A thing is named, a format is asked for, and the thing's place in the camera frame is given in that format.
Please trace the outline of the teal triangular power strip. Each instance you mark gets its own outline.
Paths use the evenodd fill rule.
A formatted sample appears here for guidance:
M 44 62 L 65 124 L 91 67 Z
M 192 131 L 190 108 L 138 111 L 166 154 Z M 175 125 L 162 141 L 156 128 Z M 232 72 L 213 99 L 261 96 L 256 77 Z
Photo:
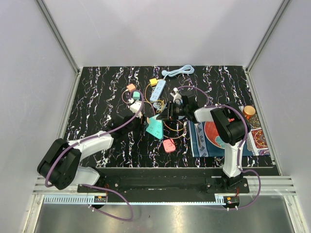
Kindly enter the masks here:
M 156 120 L 156 117 L 158 115 L 155 115 L 153 117 L 150 117 L 151 124 L 146 128 L 146 132 L 154 136 L 155 138 L 162 140 L 163 135 L 163 121 L 162 120 Z

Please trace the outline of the pink square plug adapter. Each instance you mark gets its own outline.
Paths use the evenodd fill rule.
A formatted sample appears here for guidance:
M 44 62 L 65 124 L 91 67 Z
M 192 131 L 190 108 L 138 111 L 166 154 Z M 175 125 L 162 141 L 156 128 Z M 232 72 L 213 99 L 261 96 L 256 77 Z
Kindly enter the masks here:
M 163 141 L 163 148 L 164 148 L 166 153 L 171 153 L 171 152 L 174 152 L 176 150 L 175 143 L 172 139 L 165 139 Z

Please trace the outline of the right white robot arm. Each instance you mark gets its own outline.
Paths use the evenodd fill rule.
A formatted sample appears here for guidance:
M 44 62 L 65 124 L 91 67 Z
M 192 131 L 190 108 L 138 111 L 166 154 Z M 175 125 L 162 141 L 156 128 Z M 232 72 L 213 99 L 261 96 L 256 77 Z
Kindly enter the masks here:
M 237 177 L 242 173 L 242 150 L 251 126 L 240 107 L 231 101 L 227 104 L 200 106 L 193 95 L 169 101 L 167 107 L 156 117 L 157 120 L 178 120 L 186 117 L 193 123 L 212 121 L 219 137 L 225 143 L 224 178 L 221 188 L 232 192 L 238 187 Z

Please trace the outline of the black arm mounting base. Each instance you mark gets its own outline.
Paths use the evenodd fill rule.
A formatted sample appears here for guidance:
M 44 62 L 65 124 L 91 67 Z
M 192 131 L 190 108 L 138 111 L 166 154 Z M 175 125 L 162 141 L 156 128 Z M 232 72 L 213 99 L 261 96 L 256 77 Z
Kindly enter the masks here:
M 212 202 L 216 194 L 249 194 L 246 178 L 229 186 L 220 168 L 100 168 L 100 187 L 129 202 Z

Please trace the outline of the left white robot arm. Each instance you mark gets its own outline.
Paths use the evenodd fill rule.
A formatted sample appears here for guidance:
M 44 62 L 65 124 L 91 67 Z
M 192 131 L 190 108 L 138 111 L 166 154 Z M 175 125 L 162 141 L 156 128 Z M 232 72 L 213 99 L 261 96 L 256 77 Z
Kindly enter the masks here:
M 107 127 L 82 139 L 56 139 L 37 167 L 47 188 L 66 189 L 71 184 L 87 184 L 94 192 L 104 189 L 104 175 L 96 168 L 80 166 L 80 162 L 97 152 L 108 150 L 123 141 L 130 132 L 140 132 L 147 117 L 133 113 L 117 115 Z

